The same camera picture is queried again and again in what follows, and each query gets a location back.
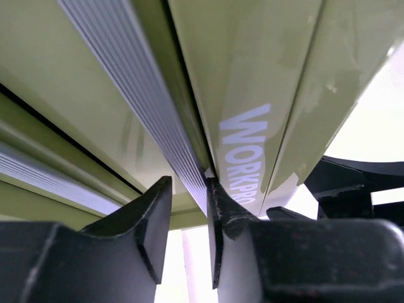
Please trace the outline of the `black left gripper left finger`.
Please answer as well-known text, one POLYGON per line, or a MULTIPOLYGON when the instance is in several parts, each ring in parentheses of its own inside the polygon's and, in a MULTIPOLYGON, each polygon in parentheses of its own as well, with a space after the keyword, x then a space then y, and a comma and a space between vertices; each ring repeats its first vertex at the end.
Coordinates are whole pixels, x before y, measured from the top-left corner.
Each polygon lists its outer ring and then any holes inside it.
POLYGON ((162 281, 172 179, 75 231, 1 223, 2 302, 153 302, 162 281))

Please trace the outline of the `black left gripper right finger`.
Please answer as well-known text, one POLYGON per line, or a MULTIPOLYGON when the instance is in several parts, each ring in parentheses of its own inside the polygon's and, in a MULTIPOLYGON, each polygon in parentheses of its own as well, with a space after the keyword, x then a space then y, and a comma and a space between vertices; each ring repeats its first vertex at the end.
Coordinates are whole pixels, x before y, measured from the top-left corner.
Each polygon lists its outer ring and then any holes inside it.
POLYGON ((403 231, 386 220, 260 220, 207 181, 220 302, 402 302, 403 231))

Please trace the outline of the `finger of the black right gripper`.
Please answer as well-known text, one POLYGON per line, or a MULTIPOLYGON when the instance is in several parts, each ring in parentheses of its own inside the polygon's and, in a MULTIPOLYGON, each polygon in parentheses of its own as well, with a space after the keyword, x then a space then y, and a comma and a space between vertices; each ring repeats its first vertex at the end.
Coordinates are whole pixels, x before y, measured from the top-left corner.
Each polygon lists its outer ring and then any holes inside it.
POLYGON ((403 220, 403 198, 374 205, 371 194, 403 187, 403 162, 361 162, 323 156, 304 182, 317 200, 319 219, 403 220))

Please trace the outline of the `green metal drawer cabinet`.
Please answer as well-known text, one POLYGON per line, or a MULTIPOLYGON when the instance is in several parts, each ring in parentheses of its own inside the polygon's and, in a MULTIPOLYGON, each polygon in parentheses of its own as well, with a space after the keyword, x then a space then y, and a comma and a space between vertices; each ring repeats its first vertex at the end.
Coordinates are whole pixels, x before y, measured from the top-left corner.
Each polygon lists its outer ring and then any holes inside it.
POLYGON ((1 218, 79 229, 208 177, 257 217, 302 197, 403 47, 402 1, 2 1, 1 218))

